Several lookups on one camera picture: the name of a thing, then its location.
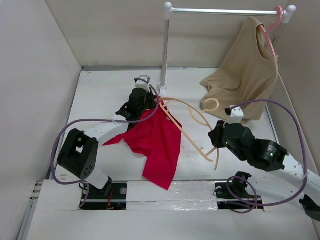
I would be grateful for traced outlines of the beige plastic hanger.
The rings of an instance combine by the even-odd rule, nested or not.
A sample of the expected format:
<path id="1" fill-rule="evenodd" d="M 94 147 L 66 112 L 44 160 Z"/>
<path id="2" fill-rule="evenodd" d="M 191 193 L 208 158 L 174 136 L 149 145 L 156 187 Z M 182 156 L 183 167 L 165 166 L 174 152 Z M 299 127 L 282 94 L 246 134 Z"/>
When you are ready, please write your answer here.
<path id="1" fill-rule="evenodd" d="M 220 106 L 217 99 L 211 100 L 215 102 L 216 107 L 209 110 L 198 110 L 188 102 L 173 97 L 161 97 L 157 102 L 168 119 L 178 127 L 183 138 L 188 140 L 204 160 L 213 163 L 216 171 L 219 166 L 220 151 L 212 145 L 205 146 L 208 133 L 214 129 L 205 117 L 205 113 L 214 112 Z"/>

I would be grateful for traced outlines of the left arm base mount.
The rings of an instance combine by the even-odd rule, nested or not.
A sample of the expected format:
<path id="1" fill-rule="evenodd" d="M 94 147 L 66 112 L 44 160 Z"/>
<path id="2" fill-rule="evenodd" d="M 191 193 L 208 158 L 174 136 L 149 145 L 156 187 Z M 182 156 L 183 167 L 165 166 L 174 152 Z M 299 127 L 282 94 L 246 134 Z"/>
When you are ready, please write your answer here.
<path id="1" fill-rule="evenodd" d="M 127 209 L 127 182 L 113 182 L 106 196 L 91 184 L 89 192 L 85 185 L 80 184 L 79 187 L 82 190 L 79 203 L 81 210 L 122 211 Z"/>

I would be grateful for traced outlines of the red t shirt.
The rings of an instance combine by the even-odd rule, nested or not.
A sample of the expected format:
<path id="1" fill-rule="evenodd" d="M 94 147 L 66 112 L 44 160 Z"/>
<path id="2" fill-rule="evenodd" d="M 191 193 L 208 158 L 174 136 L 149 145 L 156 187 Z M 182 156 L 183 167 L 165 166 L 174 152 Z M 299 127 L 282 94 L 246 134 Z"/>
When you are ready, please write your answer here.
<path id="1" fill-rule="evenodd" d="M 124 141 L 131 151 L 147 157 L 142 176 L 153 184 L 168 190 L 176 174 L 181 153 L 182 132 L 180 122 L 175 124 L 160 107 L 146 110 L 138 123 L 128 132 L 105 142 L 104 146 Z"/>

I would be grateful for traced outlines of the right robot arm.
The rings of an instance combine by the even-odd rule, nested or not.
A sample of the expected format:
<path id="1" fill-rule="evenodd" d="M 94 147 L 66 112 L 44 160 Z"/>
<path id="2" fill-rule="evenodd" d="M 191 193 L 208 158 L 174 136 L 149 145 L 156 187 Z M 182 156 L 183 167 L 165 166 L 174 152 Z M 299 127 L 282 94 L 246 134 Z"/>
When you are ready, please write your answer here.
<path id="1" fill-rule="evenodd" d="M 306 162 L 300 164 L 274 141 L 255 138 L 251 130 L 240 123 L 220 120 L 208 136 L 214 147 L 227 148 L 240 161 L 270 172 L 298 189 L 289 198 L 270 203 L 271 207 L 299 199 L 305 214 L 315 221 L 320 220 L 320 177 L 308 170 Z"/>

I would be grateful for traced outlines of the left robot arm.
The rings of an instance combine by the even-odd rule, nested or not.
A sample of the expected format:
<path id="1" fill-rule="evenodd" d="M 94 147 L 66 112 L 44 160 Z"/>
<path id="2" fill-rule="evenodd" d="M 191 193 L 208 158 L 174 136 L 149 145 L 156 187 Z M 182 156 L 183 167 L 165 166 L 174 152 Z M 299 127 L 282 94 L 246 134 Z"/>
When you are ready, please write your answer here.
<path id="1" fill-rule="evenodd" d="M 143 113 L 155 108 L 156 96 L 151 89 L 134 88 L 128 102 L 111 119 L 86 130 L 72 129 L 59 152 L 57 164 L 89 183 L 98 197 L 107 198 L 112 191 L 112 179 L 95 169 L 99 147 L 146 121 Z"/>

